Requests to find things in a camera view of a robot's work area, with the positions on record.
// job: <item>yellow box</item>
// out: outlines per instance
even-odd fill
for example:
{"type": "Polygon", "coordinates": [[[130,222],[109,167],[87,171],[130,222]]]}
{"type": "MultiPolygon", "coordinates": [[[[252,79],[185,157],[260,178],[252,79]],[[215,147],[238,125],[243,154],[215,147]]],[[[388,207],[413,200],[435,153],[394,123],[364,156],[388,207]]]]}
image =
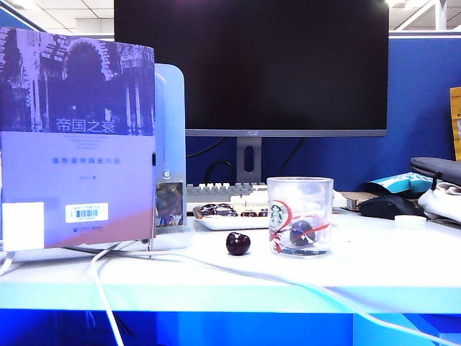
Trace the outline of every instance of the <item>yellow box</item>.
{"type": "Polygon", "coordinates": [[[452,112],[453,145],[456,161],[461,161],[461,86],[450,88],[450,107],[452,112]]]}

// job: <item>clear plastic cup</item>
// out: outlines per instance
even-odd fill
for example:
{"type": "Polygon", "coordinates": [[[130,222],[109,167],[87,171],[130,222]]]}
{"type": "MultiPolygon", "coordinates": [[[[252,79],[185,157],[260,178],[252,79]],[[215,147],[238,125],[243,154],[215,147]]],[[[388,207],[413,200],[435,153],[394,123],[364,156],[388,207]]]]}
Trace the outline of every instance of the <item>clear plastic cup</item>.
{"type": "Polygon", "coordinates": [[[331,239],[333,179],[272,177],[269,190],[269,240],[275,254],[325,254],[331,239]]]}

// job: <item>black screen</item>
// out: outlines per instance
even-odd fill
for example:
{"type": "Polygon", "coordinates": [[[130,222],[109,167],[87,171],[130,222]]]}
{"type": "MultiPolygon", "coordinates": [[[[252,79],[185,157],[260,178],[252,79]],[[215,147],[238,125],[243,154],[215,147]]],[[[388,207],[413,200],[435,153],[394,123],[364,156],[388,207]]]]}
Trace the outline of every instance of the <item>black screen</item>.
{"type": "Polygon", "coordinates": [[[116,0],[115,39],[182,70],[187,130],[386,129],[381,0],[116,0]]]}

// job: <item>monitor stand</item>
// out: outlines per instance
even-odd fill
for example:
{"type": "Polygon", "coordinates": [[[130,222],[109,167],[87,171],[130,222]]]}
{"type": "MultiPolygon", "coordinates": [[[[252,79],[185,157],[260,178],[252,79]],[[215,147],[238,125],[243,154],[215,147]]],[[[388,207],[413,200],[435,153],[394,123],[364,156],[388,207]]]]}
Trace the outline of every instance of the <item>monitor stand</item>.
{"type": "Polygon", "coordinates": [[[261,182],[261,137],[237,137],[236,182],[261,182]]]}

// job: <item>ceiling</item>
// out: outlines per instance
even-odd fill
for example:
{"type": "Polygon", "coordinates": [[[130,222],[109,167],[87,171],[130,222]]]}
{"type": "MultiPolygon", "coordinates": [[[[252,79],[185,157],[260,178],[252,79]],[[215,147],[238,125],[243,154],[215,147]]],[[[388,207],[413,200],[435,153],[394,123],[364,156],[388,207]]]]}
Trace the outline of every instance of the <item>ceiling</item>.
{"type": "MultiPolygon", "coordinates": [[[[108,38],[114,35],[114,0],[0,1],[47,32],[108,38]]],[[[390,5],[390,30],[435,30],[438,16],[447,30],[461,31],[461,0],[386,1],[390,5]]]]}

